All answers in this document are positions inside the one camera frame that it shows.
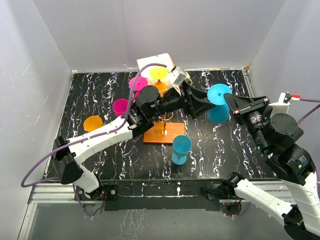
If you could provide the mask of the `pink wine glass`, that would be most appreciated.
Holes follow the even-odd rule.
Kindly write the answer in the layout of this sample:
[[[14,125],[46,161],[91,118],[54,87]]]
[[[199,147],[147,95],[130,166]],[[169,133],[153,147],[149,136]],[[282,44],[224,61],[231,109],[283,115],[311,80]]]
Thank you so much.
[[[136,97],[140,94],[141,90],[148,85],[148,79],[142,76],[139,76],[138,79],[135,82],[133,91],[133,100],[136,99]]]
[[[121,98],[117,99],[113,104],[112,104],[112,109],[114,114],[117,117],[122,116],[123,114],[126,113],[127,107],[128,107],[129,101],[127,99]]]

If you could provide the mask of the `blue wine glass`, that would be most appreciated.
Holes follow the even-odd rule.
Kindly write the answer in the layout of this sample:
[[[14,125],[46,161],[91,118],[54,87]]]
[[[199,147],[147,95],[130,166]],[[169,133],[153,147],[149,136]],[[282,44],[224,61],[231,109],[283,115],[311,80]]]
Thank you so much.
[[[171,159],[176,165],[183,165],[187,161],[187,155],[192,148],[192,142],[186,135],[178,135],[172,142],[172,156]]]
[[[230,108],[224,97],[226,93],[231,94],[232,90],[222,83],[214,84],[207,91],[207,98],[215,107],[207,111],[206,116],[215,124],[222,124],[229,119]]]

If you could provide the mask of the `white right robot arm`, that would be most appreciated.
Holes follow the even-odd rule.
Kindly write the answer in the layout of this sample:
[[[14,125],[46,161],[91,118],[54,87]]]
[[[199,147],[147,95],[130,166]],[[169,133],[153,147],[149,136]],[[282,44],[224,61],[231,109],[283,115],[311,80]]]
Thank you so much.
[[[222,181],[223,194],[245,199],[275,218],[294,240],[320,238],[320,197],[317,169],[311,155],[297,145],[304,134],[288,114],[292,101],[301,97],[282,93],[270,103],[266,96],[224,94],[235,121],[246,125],[256,148],[267,156],[266,164],[291,193],[294,203],[283,201],[255,186],[237,172]]]

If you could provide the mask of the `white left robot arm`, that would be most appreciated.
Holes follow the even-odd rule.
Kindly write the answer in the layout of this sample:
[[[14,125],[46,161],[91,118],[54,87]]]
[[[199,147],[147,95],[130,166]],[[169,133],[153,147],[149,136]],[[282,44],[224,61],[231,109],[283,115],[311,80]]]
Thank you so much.
[[[74,184],[92,200],[102,197],[104,187],[98,176],[84,167],[83,162],[92,155],[119,142],[138,137],[154,126],[153,120],[166,113],[183,110],[193,119],[215,108],[208,100],[207,92],[188,85],[168,90],[163,96],[153,85],[145,86],[129,111],[112,122],[78,137],[54,140],[52,163],[62,185]]]

